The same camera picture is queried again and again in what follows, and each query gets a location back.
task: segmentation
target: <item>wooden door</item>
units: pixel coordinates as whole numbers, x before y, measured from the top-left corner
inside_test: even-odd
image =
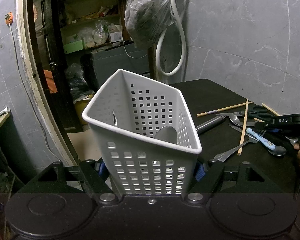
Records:
[[[39,54],[44,71],[51,71],[56,92],[45,90],[51,98],[66,132],[81,132],[82,126],[74,108],[64,70],[67,68],[58,18],[57,0],[34,0],[35,28]]]

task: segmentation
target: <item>tiled floor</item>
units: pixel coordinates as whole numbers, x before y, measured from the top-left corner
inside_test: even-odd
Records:
[[[101,158],[98,144],[88,125],[83,126],[83,132],[68,133],[68,136],[81,161]]]

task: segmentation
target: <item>green box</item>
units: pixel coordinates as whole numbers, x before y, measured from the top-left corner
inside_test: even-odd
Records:
[[[68,43],[63,46],[63,50],[65,51],[65,54],[69,54],[78,50],[83,50],[83,41],[75,41]]]

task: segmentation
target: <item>wooden chopstick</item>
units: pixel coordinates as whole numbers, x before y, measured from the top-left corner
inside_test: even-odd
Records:
[[[274,111],[273,109],[271,109],[269,106],[266,106],[264,103],[262,103],[262,106],[265,107],[266,109],[268,109],[270,112],[272,112],[276,116],[280,116],[276,111]]]
[[[260,120],[258,118],[254,118],[254,120],[257,121],[257,122],[264,122],[264,121],[262,121],[262,120]]]
[[[232,109],[232,108],[236,108],[236,107],[239,107],[239,106],[244,106],[246,104],[247,103],[242,103],[242,104],[238,104],[238,105],[234,105],[234,106],[228,106],[228,107],[220,108],[220,109],[217,109],[217,110],[213,110],[213,111],[209,111],[209,112],[197,114],[197,117],[205,116],[207,114],[215,114],[217,112],[226,111],[226,110],[229,110],[229,109]]]
[[[241,139],[240,139],[240,144],[243,143],[244,141],[244,135],[246,133],[246,126],[247,126],[247,117],[248,117],[248,99],[246,102],[246,110],[244,111],[244,121],[243,121],[243,127],[242,127],[242,134],[241,134]],[[242,152],[242,147],[238,151],[238,155],[240,156]]]

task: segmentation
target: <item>blue handle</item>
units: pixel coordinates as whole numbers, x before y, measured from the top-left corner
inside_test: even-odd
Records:
[[[261,142],[264,146],[266,146],[270,150],[274,150],[275,149],[275,145],[272,142],[269,142],[267,139],[265,139],[262,136],[258,135],[251,128],[247,129],[247,133],[249,133],[252,136],[254,136],[255,138],[257,138],[259,140],[259,142]]]

